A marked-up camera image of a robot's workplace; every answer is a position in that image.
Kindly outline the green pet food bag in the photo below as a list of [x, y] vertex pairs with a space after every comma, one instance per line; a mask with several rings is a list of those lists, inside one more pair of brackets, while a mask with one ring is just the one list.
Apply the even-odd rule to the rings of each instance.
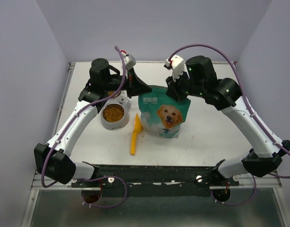
[[138, 97], [140, 121], [152, 135], [173, 139], [178, 137], [181, 124], [186, 121], [191, 101], [175, 101], [166, 95], [167, 88], [151, 86], [152, 91]]

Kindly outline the brown pet food kibble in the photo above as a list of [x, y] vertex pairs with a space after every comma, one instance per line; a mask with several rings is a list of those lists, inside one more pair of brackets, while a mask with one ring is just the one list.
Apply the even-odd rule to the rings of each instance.
[[102, 112], [102, 117], [105, 121], [114, 123], [120, 121], [124, 116], [124, 109], [120, 103], [120, 94], [118, 92], [113, 98], [109, 99]]

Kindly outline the yellow plastic scoop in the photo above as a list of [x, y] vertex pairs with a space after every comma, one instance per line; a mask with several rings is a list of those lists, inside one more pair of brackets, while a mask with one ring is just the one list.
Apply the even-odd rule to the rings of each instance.
[[134, 121], [134, 129], [132, 132], [132, 137], [131, 137], [131, 145], [130, 145], [130, 154], [131, 155], [135, 155], [136, 153], [136, 142], [137, 142], [137, 136], [138, 134], [140, 134], [142, 132], [142, 124], [141, 124], [141, 120], [140, 117], [138, 115], [138, 113], [136, 113], [135, 115], [135, 121]]

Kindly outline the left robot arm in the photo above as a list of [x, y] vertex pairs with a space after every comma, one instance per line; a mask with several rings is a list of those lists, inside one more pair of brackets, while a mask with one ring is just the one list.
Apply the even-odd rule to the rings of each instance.
[[78, 102], [70, 117], [60, 130], [46, 142], [34, 148], [36, 170], [44, 178], [55, 183], [67, 184], [71, 180], [82, 180], [87, 186], [98, 183], [96, 166], [70, 159], [71, 152], [87, 125], [95, 118], [108, 100], [112, 100], [120, 91], [125, 90], [129, 98], [151, 92], [151, 88], [135, 73], [136, 60], [131, 54], [124, 57], [125, 70], [120, 72], [104, 58], [92, 61], [90, 78], [81, 91]]

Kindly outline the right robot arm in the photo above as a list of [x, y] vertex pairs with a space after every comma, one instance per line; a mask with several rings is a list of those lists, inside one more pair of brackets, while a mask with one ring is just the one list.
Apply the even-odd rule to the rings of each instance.
[[172, 71], [166, 79], [168, 96], [178, 102], [187, 96], [203, 98], [227, 116], [252, 146], [245, 155], [217, 163], [211, 173], [214, 184], [222, 185], [228, 178], [246, 173], [263, 177], [279, 167], [282, 157], [290, 150], [290, 141], [277, 137], [262, 122], [246, 103], [235, 80], [218, 79], [211, 60], [202, 55], [187, 61], [174, 55], [164, 66]]

